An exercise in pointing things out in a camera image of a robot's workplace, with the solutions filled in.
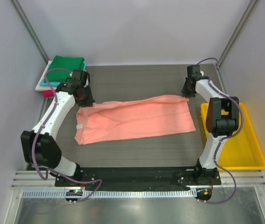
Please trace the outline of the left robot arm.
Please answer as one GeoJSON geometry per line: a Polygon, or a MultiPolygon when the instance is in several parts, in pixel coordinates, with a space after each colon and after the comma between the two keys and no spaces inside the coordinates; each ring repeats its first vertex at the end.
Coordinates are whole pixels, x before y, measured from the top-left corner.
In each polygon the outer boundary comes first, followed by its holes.
{"type": "Polygon", "coordinates": [[[68,112],[75,106],[90,107],[94,103],[90,74],[85,70],[64,70],[70,76],[56,88],[50,84],[54,97],[51,105],[30,131],[21,134],[24,159],[43,180],[49,174],[62,176],[71,186],[82,181],[80,166],[62,155],[56,142],[57,133],[68,112]]]}

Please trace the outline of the salmon pink t shirt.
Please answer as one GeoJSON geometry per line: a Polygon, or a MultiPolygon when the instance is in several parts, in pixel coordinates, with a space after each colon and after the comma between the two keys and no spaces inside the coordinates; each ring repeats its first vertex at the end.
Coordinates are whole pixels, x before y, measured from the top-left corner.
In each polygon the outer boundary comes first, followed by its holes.
{"type": "Polygon", "coordinates": [[[189,133],[196,130],[188,100],[163,95],[137,101],[109,101],[80,108],[75,140],[79,145],[189,133]]]}

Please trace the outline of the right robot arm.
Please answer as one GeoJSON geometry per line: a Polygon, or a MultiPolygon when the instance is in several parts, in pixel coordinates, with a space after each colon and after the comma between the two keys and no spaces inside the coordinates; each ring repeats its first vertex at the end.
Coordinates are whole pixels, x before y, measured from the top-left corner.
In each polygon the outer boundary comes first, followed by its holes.
{"type": "Polygon", "coordinates": [[[218,175],[218,160],[228,139],[238,135],[243,128],[244,115],[237,97],[224,94],[209,77],[201,74],[200,66],[187,67],[187,78],[182,88],[183,97],[201,95],[208,102],[205,127],[208,139],[202,155],[193,167],[187,167],[181,176],[191,185],[209,185],[218,175]]]}

